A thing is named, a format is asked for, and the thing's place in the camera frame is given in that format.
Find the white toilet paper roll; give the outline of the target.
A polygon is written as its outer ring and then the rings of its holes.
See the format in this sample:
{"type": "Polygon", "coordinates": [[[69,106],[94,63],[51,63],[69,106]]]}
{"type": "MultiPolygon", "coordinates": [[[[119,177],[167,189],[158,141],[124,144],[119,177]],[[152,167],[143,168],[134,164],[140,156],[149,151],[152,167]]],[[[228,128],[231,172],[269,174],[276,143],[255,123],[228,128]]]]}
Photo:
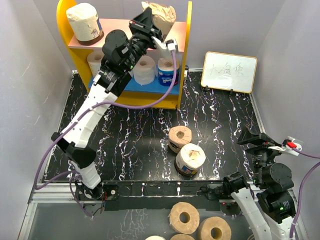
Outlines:
{"type": "Polygon", "coordinates": [[[155,80],[156,63],[147,55],[143,55],[133,68],[133,78],[140,85],[148,85],[155,80]]]}

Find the blue toilet paper roll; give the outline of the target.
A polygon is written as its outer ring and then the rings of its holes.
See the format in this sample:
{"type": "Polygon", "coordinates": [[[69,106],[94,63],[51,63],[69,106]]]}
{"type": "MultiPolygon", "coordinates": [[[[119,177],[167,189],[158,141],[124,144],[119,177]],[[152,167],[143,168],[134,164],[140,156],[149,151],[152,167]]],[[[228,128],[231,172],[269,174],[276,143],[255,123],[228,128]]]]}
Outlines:
{"type": "Polygon", "coordinates": [[[157,63],[157,78],[162,86],[170,86],[174,79],[174,62],[172,58],[160,58],[157,63]]]}

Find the cream roll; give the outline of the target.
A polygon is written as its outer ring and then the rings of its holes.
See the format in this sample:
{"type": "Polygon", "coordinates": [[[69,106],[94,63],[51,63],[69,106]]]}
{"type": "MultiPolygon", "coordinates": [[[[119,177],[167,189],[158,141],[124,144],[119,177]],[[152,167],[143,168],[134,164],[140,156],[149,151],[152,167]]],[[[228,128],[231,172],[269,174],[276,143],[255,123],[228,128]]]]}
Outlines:
{"type": "Polygon", "coordinates": [[[91,4],[84,2],[68,8],[66,17],[81,45],[93,45],[104,37],[97,10],[91,4]]]}

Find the beige roll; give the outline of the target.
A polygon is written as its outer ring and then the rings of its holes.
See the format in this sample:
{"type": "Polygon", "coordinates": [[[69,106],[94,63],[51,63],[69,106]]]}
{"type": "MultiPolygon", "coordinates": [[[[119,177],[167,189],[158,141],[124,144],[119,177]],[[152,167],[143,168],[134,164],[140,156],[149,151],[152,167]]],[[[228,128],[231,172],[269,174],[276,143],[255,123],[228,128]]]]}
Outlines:
{"type": "Polygon", "coordinates": [[[185,176],[194,176],[206,160],[203,149],[193,143],[188,143],[181,148],[175,158],[177,171],[185,176]]]}

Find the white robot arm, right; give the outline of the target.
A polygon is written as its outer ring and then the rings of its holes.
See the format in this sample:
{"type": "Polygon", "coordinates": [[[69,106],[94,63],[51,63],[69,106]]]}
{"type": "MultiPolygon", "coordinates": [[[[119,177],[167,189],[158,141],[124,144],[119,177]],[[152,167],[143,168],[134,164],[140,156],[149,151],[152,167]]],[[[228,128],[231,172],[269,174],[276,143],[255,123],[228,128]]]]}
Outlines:
{"type": "Polygon", "coordinates": [[[262,133],[253,133],[247,125],[241,128],[238,145],[253,160],[253,185],[260,189],[253,199],[251,186],[239,172],[224,177],[223,194],[240,207],[256,240],[294,239],[293,221],[297,217],[295,201],[289,193],[294,186],[291,169],[274,159],[282,154],[298,156],[302,142],[287,137],[279,144],[262,133]]]}

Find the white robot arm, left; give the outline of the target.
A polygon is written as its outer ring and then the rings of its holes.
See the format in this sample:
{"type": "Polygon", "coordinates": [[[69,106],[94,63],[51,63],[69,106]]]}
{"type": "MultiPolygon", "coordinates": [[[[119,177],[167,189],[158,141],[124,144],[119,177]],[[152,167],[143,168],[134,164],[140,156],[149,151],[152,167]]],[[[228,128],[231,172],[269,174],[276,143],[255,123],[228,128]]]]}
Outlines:
{"type": "Polygon", "coordinates": [[[152,9],[147,7],[129,21],[132,33],[123,30],[107,34],[102,46],[100,70],[93,79],[90,92],[71,123],[61,132],[52,134],[52,141],[74,163],[93,200],[103,195],[101,178],[95,167],[96,152],[88,147],[90,136],[111,104],[115,103],[131,80],[130,72],[147,49],[155,49],[155,40],[162,41],[162,32],[153,21],[152,9]]]}

